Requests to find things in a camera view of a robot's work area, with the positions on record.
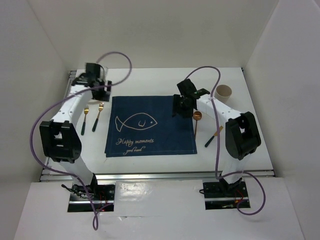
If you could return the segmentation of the dark blue cloth placemat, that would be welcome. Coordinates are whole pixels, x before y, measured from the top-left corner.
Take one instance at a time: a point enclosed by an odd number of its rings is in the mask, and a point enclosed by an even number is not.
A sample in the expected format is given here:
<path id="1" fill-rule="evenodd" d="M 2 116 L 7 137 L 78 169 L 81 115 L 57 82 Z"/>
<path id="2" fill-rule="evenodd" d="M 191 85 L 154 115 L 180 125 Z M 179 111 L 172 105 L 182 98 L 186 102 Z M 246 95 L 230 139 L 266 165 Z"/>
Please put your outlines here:
<path id="1" fill-rule="evenodd" d="M 173 96 L 114 96 L 105 146 L 107 157 L 193 155 L 193 121 L 172 116 Z"/>

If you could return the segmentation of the cream round plate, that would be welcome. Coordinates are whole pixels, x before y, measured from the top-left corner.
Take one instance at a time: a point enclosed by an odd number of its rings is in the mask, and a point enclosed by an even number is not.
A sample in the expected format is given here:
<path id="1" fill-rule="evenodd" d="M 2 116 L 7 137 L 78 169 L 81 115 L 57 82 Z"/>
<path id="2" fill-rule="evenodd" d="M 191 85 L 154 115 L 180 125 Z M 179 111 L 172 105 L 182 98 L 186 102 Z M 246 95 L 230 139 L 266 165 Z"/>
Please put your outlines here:
<path id="1" fill-rule="evenodd" d="M 96 104 L 99 104 L 100 101 L 99 100 L 93 100 L 91 99 L 89 102 L 88 102 L 88 105 L 96 105 Z"/>

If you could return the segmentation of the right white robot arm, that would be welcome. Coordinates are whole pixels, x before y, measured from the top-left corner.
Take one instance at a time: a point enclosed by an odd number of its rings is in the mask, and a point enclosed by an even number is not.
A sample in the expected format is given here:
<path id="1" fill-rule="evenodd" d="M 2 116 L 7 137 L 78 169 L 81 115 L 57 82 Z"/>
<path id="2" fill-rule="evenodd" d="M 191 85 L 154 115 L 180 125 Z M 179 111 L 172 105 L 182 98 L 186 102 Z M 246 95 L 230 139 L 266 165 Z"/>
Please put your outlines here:
<path id="1" fill-rule="evenodd" d="M 190 79 L 177 84 L 179 94 L 173 96 L 172 115 L 191 118 L 194 110 L 207 114 L 223 126 L 225 149 L 229 154 L 219 178 L 218 190 L 230 196 L 240 185 L 246 164 L 261 145 L 255 116 L 247 111 L 232 109 L 204 88 L 197 90 Z"/>

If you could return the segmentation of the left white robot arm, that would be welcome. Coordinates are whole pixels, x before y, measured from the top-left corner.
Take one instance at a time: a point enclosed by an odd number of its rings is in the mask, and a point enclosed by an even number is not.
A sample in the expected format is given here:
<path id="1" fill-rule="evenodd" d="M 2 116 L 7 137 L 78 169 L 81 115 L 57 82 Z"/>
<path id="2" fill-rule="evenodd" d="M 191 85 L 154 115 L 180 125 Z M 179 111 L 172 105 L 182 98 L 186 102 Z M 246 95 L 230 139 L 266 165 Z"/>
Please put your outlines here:
<path id="1" fill-rule="evenodd" d="M 82 194 L 88 200 L 99 195 L 98 181 L 81 157 L 82 143 L 76 131 L 77 122 L 91 100 L 103 100 L 107 95 L 104 88 L 106 71 L 98 63 L 87 63 L 85 72 L 76 77 L 68 96 L 58 113 L 39 126 L 44 155 L 59 163 L 71 174 L 71 192 Z"/>

